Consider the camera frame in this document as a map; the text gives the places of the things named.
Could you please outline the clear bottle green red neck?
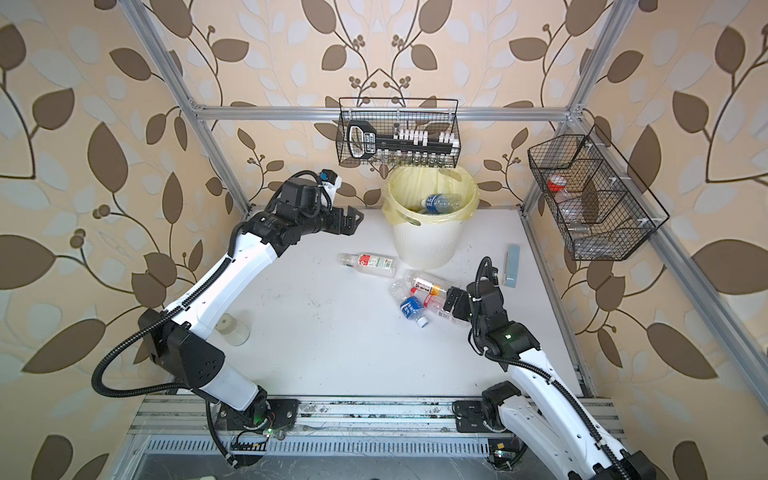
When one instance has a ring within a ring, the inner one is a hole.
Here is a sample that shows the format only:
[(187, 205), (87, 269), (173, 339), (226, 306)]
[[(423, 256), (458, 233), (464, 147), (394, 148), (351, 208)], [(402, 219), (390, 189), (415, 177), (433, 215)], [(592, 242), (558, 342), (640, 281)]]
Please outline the clear bottle green red neck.
[(362, 274), (385, 278), (394, 278), (396, 275), (394, 258), (369, 253), (343, 253), (339, 255), (338, 260), (341, 265), (353, 268)]

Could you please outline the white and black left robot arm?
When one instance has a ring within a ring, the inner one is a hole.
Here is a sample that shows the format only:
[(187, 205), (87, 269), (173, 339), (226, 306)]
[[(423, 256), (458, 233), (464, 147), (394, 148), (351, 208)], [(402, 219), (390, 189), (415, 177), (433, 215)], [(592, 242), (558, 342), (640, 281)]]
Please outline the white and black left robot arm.
[[(200, 281), (161, 312), (149, 309), (140, 330), (114, 347), (97, 364), (93, 390), (108, 398), (127, 398), (183, 389), (232, 413), (244, 429), (262, 433), (273, 428), (275, 415), (267, 393), (231, 366), (209, 337), (244, 288), (302, 236), (318, 232), (353, 235), (364, 219), (353, 207), (330, 207), (316, 216), (260, 212), (232, 230), (226, 254)], [(107, 367), (129, 346), (143, 340), (152, 361), (172, 375), (170, 382), (116, 389), (104, 383)]]

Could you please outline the water bottle blue label white cap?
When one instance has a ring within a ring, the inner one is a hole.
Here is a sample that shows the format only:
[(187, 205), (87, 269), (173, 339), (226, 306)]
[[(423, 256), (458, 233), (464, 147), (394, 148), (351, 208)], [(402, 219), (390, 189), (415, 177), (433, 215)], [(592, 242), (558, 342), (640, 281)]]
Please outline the water bottle blue label white cap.
[(451, 214), (459, 211), (463, 206), (463, 196), (460, 194), (432, 194), (421, 202), (420, 212), (427, 215)]

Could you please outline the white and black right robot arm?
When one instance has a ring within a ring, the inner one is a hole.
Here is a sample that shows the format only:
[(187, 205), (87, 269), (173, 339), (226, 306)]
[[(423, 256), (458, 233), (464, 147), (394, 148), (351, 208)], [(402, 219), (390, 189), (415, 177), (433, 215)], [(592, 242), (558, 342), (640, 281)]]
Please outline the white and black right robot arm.
[(522, 323), (509, 319), (490, 257), (466, 287), (448, 291), (446, 307), (468, 322), (475, 354), (498, 365), (504, 381), (483, 391), (486, 429), (515, 435), (559, 479), (654, 479), (655, 465), (630, 452), (572, 393)]

